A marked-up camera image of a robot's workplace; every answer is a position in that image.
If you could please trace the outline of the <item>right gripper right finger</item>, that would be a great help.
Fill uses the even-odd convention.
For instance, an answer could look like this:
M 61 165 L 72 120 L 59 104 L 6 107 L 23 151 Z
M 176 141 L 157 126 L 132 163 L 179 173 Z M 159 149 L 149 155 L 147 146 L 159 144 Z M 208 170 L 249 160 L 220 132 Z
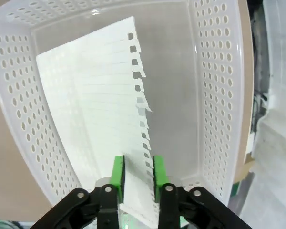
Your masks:
M 155 201 L 159 229 L 180 229 L 180 217 L 197 229 L 249 229 L 250 226 L 201 186 L 186 191 L 169 182 L 164 160 L 153 157 Z

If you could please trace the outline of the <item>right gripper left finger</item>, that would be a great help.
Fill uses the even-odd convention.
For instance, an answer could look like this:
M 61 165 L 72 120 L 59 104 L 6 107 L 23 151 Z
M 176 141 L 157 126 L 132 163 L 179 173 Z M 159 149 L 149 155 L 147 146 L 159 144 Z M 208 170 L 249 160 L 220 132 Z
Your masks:
M 82 229 L 96 221 L 98 229 L 119 229 L 124 183 L 124 156 L 116 156 L 109 183 L 92 192 L 75 188 L 34 223 L 33 228 Z

